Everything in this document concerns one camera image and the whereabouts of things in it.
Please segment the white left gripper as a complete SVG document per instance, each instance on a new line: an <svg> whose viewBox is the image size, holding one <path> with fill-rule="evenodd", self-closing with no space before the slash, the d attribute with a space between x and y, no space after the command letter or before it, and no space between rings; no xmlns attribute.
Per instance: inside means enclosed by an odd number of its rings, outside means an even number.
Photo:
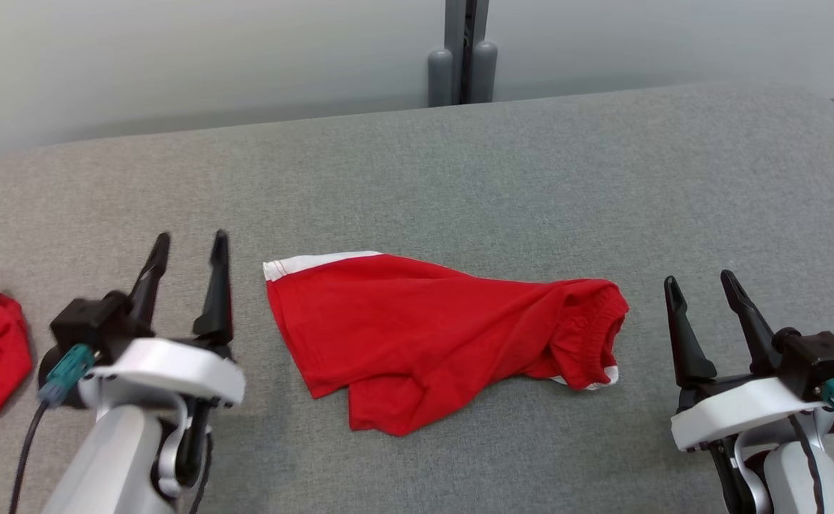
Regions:
<svg viewBox="0 0 834 514"><path fill-rule="evenodd" d="M161 232L140 270L129 299L135 336L154 336L157 289L168 266L170 233ZM193 322L196 341L226 347L233 338L230 238L218 230L209 255L208 289L201 315ZM103 417L115 407L133 405L151 412L173 412L185 428L192 419L189 399L243 403L246 378L231 359L209 349L165 338L137 338L107 366L95 366L78 383L84 404Z"/></svg>

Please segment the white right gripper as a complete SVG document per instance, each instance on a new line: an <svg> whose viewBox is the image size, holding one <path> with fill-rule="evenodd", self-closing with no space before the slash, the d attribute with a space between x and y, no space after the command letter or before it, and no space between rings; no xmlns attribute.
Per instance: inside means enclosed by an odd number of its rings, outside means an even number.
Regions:
<svg viewBox="0 0 834 514"><path fill-rule="evenodd" d="M750 373L772 376L780 365L780 354L772 344L774 332L733 271L722 270L720 282L745 336L751 357ZM679 451L803 412L816 414L816 429L821 436L833 432L834 412L825 410L821 400L802 400L779 378L758 378L701 399L700 390L691 387L711 383L717 370L695 337L687 317L687 301L674 276L665 277L664 294L675 383L682 388L678 412L670 420L671 435Z"/></svg>

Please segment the red shorts white side stripe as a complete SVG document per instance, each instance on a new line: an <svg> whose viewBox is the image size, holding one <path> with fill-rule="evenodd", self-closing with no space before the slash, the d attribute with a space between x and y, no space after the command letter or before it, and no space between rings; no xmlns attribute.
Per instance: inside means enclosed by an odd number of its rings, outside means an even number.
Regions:
<svg viewBox="0 0 834 514"><path fill-rule="evenodd" d="M619 378L629 306L598 278L481 278L375 251L263 263L273 318L309 393L348 391L352 430L405 436L525 376L571 390Z"/></svg>

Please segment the grey partition post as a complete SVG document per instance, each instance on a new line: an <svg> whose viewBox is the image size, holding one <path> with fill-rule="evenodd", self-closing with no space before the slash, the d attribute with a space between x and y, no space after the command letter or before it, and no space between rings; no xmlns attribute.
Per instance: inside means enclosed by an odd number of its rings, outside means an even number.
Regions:
<svg viewBox="0 0 834 514"><path fill-rule="evenodd" d="M486 36L490 0L444 0L443 46L428 56L430 107L494 101L498 47Z"/></svg>

